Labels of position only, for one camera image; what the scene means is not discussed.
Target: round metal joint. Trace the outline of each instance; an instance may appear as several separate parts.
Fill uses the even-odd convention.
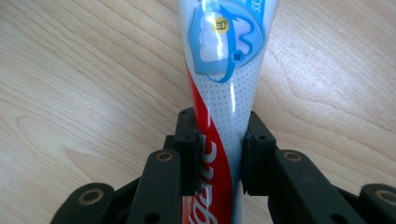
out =
[[[78,197],[81,205],[91,205],[99,202],[105,194],[101,189],[88,189]]]
[[[283,156],[289,161],[301,161],[303,159],[299,154],[292,151],[284,152]]]
[[[173,155],[170,152],[160,152],[156,156],[158,161],[170,161],[173,159]]]
[[[396,194],[385,189],[378,189],[375,191],[376,197],[381,199],[382,201],[389,203],[393,206],[396,206]]]

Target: wooden table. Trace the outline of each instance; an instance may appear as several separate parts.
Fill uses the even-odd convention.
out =
[[[396,186],[396,3],[279,4],[254,110],[334,185]],[[48,223],[91,182],[115,189],[192,105],[177,0],[0,1],[0,219]],[[244,223],[271,223],[244,197]]]

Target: white toothpaste tube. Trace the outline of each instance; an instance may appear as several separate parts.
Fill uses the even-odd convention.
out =
[[[183,223],[241,223],[242,145],[278,0],[179,0],[202,191]]]

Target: wooden surface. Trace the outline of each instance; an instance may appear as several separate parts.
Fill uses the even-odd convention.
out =
[[[338,187],[396,186],[396,3],[283,0],[254,110]],[[190,107],[177,0],[0,0],[0,219],[115,189]],[[244,223],[271,223],[244,197]]]

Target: red label section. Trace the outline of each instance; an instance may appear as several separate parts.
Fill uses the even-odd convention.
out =
[[[202,193],[183,198],[182,223],[231,223],[233,185],[219,133],[189,72],[196,123],[203,139],[200,179]]]

